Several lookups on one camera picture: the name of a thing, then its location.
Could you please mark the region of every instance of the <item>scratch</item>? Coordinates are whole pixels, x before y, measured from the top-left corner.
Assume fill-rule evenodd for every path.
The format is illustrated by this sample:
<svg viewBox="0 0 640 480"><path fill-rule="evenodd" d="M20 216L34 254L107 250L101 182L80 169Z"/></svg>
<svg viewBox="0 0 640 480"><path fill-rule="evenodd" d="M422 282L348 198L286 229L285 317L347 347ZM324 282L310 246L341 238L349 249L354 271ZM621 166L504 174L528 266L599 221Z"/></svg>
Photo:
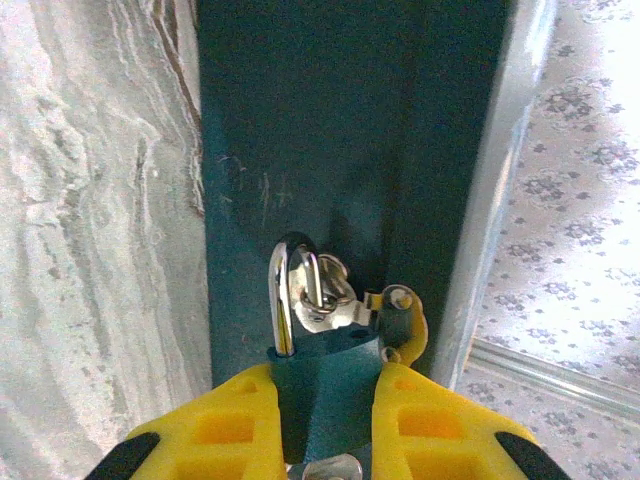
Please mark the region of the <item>scratch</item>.
<svg viewBox="0 0 640 480"><path fill-rule="evenodd" d="M241 192L244 189L244 175L243 173L247 171L247 167L245 167L244 165L242 165L242 162L240 161L240 159L238 157L236 157L235 155L230 156L230 155L218 155L216 157L216 161L219 165L222 165L222 162L224 162L225 160L231 160L232 165L235 166L238 169L238 191Z"/></svg>
<svg viewBox="0 0 640 480"><path fill-rule="evenodd" d="M260 193L260 201L262 202L262 228L267 224L267 212L269 210L269 174L264 172L262 174L263 181L260 182L262 192Z"/></svg>
<svg viewBox="0 0 640 480"><path fill-rule="evenodd" d="M287 192L287 173L282 174L282 188L280 191L276 193L276 197L278 197L278 208L284 208L287 204L288 200L293 200L293 195L290 192Z"/></svg>

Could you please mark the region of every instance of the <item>marble wall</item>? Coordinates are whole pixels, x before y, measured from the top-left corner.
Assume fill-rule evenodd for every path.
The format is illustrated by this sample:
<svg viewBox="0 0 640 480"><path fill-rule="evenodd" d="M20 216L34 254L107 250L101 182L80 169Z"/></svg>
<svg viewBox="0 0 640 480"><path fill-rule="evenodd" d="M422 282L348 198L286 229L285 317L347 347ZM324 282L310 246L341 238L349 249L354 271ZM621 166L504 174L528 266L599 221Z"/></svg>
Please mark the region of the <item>marble wall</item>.
<svg viewBox="0 0 640 480"><path fill-rule="evenodd" d="M0 477L210 386L195 8L0 2Z"/></svg>

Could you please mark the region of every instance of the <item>padlock shackle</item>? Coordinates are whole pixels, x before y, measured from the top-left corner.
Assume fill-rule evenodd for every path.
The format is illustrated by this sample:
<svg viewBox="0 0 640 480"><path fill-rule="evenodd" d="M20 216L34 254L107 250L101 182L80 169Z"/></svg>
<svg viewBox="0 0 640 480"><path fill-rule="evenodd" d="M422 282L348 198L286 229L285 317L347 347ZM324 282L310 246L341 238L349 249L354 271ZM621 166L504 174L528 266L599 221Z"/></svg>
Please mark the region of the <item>padlock shackle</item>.
<svg viewBox="0 0 640 480"><path fill-rule="evenodd" d="M290 232L282 237L273 249L269 262L269 301L271 323L276 353L290 357L295 353L293 344L293 310L289 291L289 268L291 258L298 252L307 278L306 300L322 308L322 285L316 246L300 232Z"/></svg>

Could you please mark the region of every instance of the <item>yellow rubber grip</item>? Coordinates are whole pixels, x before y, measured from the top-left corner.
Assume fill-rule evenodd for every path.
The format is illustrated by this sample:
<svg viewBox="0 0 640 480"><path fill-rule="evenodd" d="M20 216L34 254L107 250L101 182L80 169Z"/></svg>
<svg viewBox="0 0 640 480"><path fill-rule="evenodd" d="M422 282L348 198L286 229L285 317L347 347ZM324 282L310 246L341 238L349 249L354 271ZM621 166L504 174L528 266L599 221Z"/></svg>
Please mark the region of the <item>yellow rubber grip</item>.
<svg viewBox="0 0 640 480"><path fill-rule="evenodd" d="M405 365L387 363L373 405L373 479L526 480L496 432L535 443L514 421Z"/></svg>
<svg viewBox="0 0 640 480"><path fill-rule="evenodd" d="M287 480L268 365L245 370L128 438L145 432L158 433L160 442L132 480Z"/></svg>

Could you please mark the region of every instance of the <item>patterned tile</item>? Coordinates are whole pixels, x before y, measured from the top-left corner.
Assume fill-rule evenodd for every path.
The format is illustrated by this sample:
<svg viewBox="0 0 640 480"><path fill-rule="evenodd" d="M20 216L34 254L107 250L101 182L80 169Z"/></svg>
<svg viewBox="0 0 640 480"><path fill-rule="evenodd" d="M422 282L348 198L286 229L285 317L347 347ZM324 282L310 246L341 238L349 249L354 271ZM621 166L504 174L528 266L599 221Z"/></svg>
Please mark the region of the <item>patterned tile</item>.
<svg viewBox="0 0 640 480"><path fill-rule="evenodd" d="M458 393L529 428L574 479L640 478L640 426L471 364Z"/></svg>
<svg viewBox="0 0 640 480"><path fill-rule="evenodd" d="M560 2L476 332L638 391L639 12Z"/></svg>

